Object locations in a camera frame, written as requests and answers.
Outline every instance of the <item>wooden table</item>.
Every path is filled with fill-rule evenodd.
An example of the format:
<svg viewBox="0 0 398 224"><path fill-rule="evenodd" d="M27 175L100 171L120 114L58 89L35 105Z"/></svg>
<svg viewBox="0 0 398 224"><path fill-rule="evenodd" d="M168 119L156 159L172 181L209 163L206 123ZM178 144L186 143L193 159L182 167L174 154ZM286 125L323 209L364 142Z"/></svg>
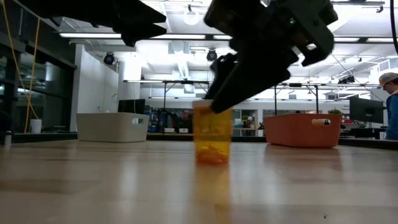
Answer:
<svg viewBox="0 0 398 224"><path fill-rule="evenodd" d="M233 143L40 142L0 153L1 223L397 223L398 152Z"/></svg>

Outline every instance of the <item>orange plastic cup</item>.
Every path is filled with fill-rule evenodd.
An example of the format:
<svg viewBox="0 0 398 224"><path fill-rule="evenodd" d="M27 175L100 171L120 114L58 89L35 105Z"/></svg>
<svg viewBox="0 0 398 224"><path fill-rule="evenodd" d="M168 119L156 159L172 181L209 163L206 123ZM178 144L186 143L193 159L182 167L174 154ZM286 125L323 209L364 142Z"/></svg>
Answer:
<svg viewBox="0 0 398 224"><path fill-rule="evenodd" d="M211 100L193 102L193 141L197 163L223 165L229 163L232 110L220 114L210 110Z"/></svg>

